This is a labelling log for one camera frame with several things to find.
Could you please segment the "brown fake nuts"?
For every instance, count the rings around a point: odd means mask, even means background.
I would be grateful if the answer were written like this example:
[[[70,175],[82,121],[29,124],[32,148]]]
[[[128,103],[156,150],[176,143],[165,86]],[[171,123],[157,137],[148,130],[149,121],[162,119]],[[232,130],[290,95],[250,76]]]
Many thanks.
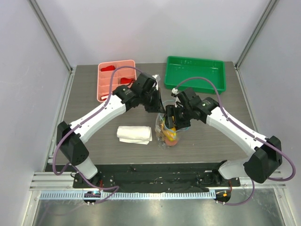
[[[155,133],[158,141],[165,141],[165,135],[162,130],[162,123],[156,124]]]

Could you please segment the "clear zip top bag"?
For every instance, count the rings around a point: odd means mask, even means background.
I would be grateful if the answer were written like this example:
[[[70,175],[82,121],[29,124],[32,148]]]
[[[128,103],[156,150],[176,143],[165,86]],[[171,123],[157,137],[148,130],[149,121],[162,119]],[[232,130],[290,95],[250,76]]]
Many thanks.
[[[189,127],[177,129],[176,127],[169,128],[167,125],[167,117],[163,113],[158,113],[155,122],[155,134],[159,145],[162,148],[169,148],[177,145],[182,132],[187,131]]]

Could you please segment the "red orange fake peach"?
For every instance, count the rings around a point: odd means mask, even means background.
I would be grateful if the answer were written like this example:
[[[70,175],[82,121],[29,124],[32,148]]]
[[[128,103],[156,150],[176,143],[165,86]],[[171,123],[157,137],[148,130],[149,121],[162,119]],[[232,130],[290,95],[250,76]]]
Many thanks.
[[[165,139],[165,144],[167,146],[175,146],[178,143],[178,140],[169,140],[169,139]]]

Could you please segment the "yellow fake pear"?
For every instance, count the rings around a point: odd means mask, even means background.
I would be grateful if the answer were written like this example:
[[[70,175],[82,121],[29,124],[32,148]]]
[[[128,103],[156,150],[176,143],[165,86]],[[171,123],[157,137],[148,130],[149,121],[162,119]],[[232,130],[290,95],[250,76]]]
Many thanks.
[[[175,128],[164,129],[163,133],[164,133],[165,137],[168,138],[169,140],[176,139],[176,129]]]

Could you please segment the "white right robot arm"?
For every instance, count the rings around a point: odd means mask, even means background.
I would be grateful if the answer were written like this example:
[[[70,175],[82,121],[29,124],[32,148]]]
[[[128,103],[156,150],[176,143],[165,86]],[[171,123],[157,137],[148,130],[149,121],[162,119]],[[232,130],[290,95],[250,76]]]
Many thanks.
[[[202,121],[226,135],[247,155],[241,160],[221,162],[212,174],[216,185],[223,186],[231,178],[244,176],[262,184],[282,164],[281,141],[277,137],[267,138],[255,132],[221,109],[211,97],[201,99],[192,88],[181,92],[172,89],[172,96],[175,104],[166,107],[168,126],[182,129],[189,127],[191,120]]]

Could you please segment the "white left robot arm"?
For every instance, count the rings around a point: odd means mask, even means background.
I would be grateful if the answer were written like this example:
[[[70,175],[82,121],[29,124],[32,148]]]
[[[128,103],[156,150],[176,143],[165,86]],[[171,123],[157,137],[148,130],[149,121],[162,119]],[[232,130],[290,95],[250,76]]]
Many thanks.
[[[88,187],[97,187],[100,176],[89,157],[85,143],[108,122],[139,105],[143,105],[149,113],[164,113],[159,81],[160,76],[157,74],[150,76],[141,73],[130,87],[116,87],[106,101],[85,116],[71,124],[63,121],[58,125],[57,147],[84,176],[84,183]]]

